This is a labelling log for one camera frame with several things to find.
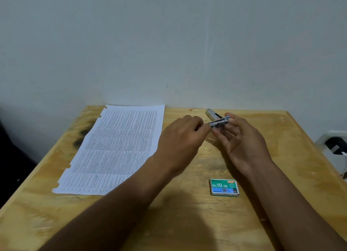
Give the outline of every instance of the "green and blue box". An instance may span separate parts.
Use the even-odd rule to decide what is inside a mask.
[[[235,180],[210,179],[210,191],[213,196],[239,196],[240,191]]]

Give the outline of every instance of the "hand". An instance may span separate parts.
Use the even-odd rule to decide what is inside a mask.
[[[244,118],[231,113],[225,116],[230,116],[228,124],[212,129],[212,133],[220,139],[236,168],[249,178],[259,162],[272,161],[265,139]]]
[[[177,176],[193,160],[210,130],[210,125],[204,124],[200,117],[186,115],[178,118],[160,135],[153,157],[168,167],[173,176]]]

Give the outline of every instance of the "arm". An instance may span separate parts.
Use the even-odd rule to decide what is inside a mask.
[[[212,132],[250,181],[286,250],[347,250],[347,243],[312,208],[272,161],[260,132],[231,113],[224,129]]]
[[[135,174],[63,227],[40,251],[118,250],[158,193],[189,165],[210,129],[199,117],[174,121]]]

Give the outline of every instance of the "person's left hand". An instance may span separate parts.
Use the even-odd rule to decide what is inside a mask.
[[[210,130],[210,125],[204,124],[200,117],[185,115],[178,118],[162,132],[153,157],[177,176],[193,160]]]

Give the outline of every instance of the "wooden tabletop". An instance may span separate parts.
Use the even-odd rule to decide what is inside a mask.
[[[87,106],[0,210],[0,246],[36,250],[101,196],[54,194],[103,106]],[[224,114],[227,110],[216,110]],[[286,111],[230,110],[264,135],[274,162],[347,240],[347,184]],[[166,108],[163,128],[205,109]],[[235,178],[239,197],[211,196],[209,179]],[[254,191],[209,134],[183,174],[150,206],[124,250],[275,250],[280,244]]]

